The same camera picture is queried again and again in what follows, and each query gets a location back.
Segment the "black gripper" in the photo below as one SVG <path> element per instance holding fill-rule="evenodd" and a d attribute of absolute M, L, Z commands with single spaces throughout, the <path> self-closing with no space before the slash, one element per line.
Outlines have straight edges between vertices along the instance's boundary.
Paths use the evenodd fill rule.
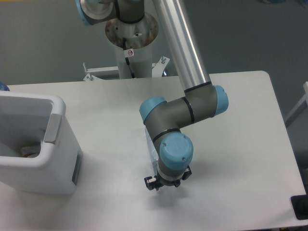
<path fill-rule="evenodd" d="M 159 190 L 159 188 L 163 187 L 163 186 L 174 186 L 174 187 L 179 187 L 180 183 L 184 180 L 187 180 L 190 175 L 192 174 L 191 168 L 190 166 L 187 166 L 187 168 L 185 169 L 182 177 L 180 179 L 176 179 L 176 180 L 166 180 L 164 178 L 162 178 L 159 174 L 155 175 L 155 177 L 145 177 L 144 178 L 144 182 L 145 185 L 147 187 L 148 190 Z"/>

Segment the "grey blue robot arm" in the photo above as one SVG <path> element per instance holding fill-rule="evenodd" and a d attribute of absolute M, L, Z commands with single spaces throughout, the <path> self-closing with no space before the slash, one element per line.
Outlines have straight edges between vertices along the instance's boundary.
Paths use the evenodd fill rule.
<path fill-rule="evenodd" d="M 152 77 L 152 48 L 163 29 L 174 59 L 184 96 L 167 102 L 145 100 L 139 109 L 158 154 L 156 174 L 146 177 L 149 190 L 180 186 L 191 175 L 192 141 L 181 128 L 217 116 L 228 109 L 221 86 L 214 86 L 199 55 L 183 1 L 156 0 L 157 17 L 145 11 L 142 0 L 78 0 L 78 13 L 86 25 L 106 22 L 105 33 L 116 51 L 121 79 Z"/>

